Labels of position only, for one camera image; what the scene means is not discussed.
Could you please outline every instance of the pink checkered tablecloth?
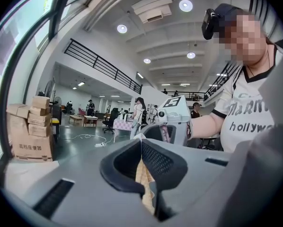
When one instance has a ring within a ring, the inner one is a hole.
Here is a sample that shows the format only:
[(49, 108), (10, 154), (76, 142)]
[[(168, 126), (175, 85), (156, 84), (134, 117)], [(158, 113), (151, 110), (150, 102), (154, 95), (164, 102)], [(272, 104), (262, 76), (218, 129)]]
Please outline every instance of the pink checkered tablecloth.
[(113, 129), (131, 131), (133, 122), (115, 119), (113, 123)]

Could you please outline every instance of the ceiling air conditioning unit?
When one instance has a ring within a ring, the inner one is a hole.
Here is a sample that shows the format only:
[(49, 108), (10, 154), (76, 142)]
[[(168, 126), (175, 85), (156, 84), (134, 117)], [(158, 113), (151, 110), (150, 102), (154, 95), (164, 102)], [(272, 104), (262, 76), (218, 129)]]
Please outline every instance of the ceiling air conditioning unit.
[(171, 15), (170, 3), (172, 0), (142, 0), (133, 4), (132, 8), (143, 23), (148, 23)]

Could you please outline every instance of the floor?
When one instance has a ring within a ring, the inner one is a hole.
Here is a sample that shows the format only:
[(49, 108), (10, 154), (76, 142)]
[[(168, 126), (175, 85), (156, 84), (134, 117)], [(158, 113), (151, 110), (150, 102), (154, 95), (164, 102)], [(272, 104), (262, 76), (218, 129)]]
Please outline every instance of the floor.
[[(112, 147), (114, 135), (108, 131), (104, 133), (102, 129), (105, 127), (102, 121), (98, 121), (96, 127), (92, 124), (87, 124), (86, 127), (79, 123), (74, 125), (73, 120), (69, 123), (68, 115), (63, 115), (60, 136), (53, 150), (55, 161), (34, 163), (11, 160), (5, 170), (5, 188), (22, 198), (31, 185), (70, 157), (94, 150), (97, 143), (105, 142), (106, 147)], [(115, 142), (129, 138), (129, 131), (118, 131)]]

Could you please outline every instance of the forearm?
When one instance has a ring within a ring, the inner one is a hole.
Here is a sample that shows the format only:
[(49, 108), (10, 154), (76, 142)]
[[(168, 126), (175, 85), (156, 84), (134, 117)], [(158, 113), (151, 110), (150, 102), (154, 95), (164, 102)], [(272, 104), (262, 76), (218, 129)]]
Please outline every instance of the forearm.
[(205, 115), (192, 119), (192, 137), (205, 138), (217, 134), (221, 131), (224, 119), (215, 114)]

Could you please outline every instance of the white paper on floor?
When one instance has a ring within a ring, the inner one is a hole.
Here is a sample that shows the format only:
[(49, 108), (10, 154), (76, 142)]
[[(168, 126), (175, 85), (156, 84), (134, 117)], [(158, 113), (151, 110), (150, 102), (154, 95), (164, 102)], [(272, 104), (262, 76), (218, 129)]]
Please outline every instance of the white paper on floor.
[(6, 168), (5, 189), (23, 199), (29, 187), (58, 166), (57, 161), (41, 163), (11, 161)]

